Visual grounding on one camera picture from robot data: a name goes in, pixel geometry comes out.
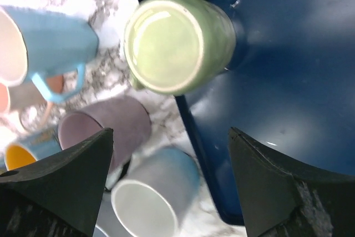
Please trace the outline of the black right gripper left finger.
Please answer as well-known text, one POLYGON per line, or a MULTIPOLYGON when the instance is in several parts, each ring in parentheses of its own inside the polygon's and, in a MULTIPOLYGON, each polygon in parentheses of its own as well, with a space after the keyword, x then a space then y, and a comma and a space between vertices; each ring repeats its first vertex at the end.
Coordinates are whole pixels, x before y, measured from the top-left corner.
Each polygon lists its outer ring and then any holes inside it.
POLYGON ((113 130, 104 128, 1 174, 1 236, 92 236, 112 153, 113 130))

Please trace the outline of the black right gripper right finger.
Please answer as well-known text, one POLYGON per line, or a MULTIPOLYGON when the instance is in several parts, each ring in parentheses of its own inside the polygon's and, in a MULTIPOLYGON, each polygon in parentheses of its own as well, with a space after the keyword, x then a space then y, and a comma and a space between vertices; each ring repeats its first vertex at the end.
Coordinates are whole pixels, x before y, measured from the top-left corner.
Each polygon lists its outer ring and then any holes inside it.
POLYGON ((354 236, 354 176, 305 164, 237 128, 229 152, 248 236, 354 236))

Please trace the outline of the blue butterfly mug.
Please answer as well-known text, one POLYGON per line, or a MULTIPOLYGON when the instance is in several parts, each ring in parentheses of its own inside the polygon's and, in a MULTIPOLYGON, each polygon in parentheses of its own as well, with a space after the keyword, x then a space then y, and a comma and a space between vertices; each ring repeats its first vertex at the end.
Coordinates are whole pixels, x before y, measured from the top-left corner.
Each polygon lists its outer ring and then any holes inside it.
POLYGON ((47 128, 9 143, 4 149, 7 170, 17 169, 60 152, 58 127, 47 128))

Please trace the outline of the blue mug white base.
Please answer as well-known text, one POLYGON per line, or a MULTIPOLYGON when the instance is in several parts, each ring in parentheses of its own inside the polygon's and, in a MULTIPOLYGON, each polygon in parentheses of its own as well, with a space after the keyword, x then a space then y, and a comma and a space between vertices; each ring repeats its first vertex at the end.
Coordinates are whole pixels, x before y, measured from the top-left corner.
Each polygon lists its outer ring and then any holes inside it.
POLYGON ((199 186, 193 158, 177 147, 163 147, 117 183, 111 205, 132 236, 175 236, 199 186))

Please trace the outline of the purple mug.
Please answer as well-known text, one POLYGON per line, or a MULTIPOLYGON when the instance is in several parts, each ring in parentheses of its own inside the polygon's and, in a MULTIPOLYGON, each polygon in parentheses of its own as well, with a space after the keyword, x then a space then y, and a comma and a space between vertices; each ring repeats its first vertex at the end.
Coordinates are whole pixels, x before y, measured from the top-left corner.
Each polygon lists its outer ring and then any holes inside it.
POLYGON ((151 121, 144 106, 133 97, 106 99, 70 112, 59 121, 60 146, 70 148, 103 128, 113 130, 113 155, 106 180, 110 183, 122 175, 124 164, 150 138, 151 121))

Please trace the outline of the pink mug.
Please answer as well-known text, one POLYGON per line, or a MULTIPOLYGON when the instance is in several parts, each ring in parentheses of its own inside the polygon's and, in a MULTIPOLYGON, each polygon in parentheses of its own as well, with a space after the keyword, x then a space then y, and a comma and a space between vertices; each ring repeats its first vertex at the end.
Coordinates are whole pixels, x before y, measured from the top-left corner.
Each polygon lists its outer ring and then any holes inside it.
POLYGON ((33 82, 15 87, 8 87, 1 83, 1 115, 44 102, 47 102, 47 106, 36 129, 42 129, 46 125, 54 103, 45 100, 33 82))

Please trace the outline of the light blue hexagonal mug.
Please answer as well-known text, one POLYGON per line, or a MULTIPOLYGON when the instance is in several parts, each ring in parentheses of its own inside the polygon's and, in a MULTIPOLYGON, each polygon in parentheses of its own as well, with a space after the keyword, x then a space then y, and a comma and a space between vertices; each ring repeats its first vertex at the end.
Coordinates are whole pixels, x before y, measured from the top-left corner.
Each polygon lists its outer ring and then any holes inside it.
POLYGON ((1 7, 1 83, 33 82, 43 98, 60 103, 78 94, 85 67, 96 57, 99 38, 89 23, 63 13, 1 7), (76 87, 59 94, 47 78, 77 72, 76 87))

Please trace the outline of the light green mug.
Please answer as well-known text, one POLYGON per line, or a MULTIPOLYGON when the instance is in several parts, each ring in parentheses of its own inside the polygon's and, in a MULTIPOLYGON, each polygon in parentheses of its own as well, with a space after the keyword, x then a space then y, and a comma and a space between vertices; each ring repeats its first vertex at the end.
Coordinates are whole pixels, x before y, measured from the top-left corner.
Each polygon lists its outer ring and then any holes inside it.
POLYGON ((133 88, 183 95, 213 79, 232 59, 232 21, 204 0, 143 0, 124 31, 133 88))

